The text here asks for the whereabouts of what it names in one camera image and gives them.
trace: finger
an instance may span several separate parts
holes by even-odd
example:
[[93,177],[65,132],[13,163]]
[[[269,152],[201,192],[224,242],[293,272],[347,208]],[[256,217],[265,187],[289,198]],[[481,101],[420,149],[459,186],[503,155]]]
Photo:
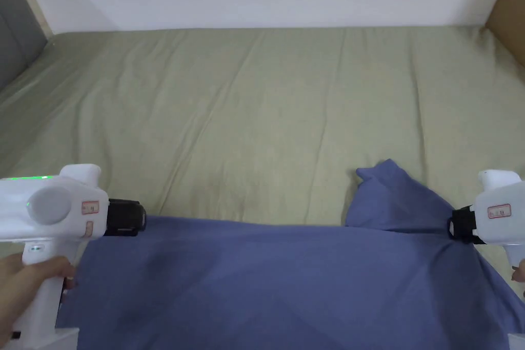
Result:
[[520,282],[520,283],[525,282],[525,260],[522,260],[520,262],[520,265],[519,265],[518,269],[516,269],[512,273],[512,279],[511,280],[516,281],[516,282]]
[[72,278],[75,273],[74,266],[65,257],[54,257],[47,261],[31,264],[23,270],[29,267],[31,269],[31,279],[40,282],[39,286],[46,279],[55,277]]
[[70,279],[70,278],[67,278],[65,281],[64,281],[64,289],[65,290],[72,290],[73,288],[75,288],[77,286],[77,282],[74,281],[74,279]]

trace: blue cloth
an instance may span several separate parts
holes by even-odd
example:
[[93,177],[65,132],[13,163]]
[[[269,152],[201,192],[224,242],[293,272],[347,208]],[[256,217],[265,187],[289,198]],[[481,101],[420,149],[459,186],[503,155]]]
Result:
[[84,349],[506,349],[525,306],[391,161],[347,227],[151,218],[89,244],[57,326]]

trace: bed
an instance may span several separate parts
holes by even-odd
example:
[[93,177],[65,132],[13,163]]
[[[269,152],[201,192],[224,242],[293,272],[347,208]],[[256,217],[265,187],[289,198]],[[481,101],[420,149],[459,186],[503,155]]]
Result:
[[150,214],[341,225],[392,158],[461,207],[525,175],[524,78],[478,27],[63,34],[0,92],[0,176],[93,162]]

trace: human hand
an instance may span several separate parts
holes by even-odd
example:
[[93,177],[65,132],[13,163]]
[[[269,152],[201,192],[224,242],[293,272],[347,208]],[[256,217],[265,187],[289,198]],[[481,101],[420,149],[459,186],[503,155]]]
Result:
[[65,257],[24,265],[22,254],[0,259],[0,348],[11,338],[15,321],[31,304],[44,280],[66,278],[64,287],[73,287],[74,267]]

